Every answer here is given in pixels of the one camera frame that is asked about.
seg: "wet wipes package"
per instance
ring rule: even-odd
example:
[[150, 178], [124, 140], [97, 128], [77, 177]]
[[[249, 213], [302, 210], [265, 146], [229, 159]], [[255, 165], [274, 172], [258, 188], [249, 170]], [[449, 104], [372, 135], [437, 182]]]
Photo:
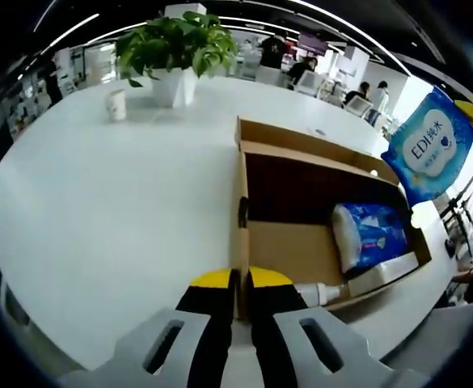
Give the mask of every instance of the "wet wipes package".
[[388, 206], [337, 205], [332, 224], [345, 275], [372, 268], [408, 252], [403, 225], [396, 211]]
[[391, 138], [382, 159], [414, 206], [440, 196], [457, 179], [473, 143], [473, 128], [437, 88]]

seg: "office desk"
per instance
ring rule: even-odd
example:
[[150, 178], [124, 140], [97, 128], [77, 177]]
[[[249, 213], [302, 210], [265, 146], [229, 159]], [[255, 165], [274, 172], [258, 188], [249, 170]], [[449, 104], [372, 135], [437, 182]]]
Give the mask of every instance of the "office desk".
[[[128, 118], [104, 96], [126, 88]], [[203, 78], [190, 107], [151, 107], [126, 81], [78, 91], [51, 108], [0, 164], [0, 269], [35, 324], [93, 369], [116, 340], [176, 306], [191, 279], [229, 266], [236, 117], [379, 155], [363, 120], [317, 99], [231, 78]], [[382, 357], [424, 319], [453, 267], [437, 211], [426, 206], [433, 260], [345, 319]]]

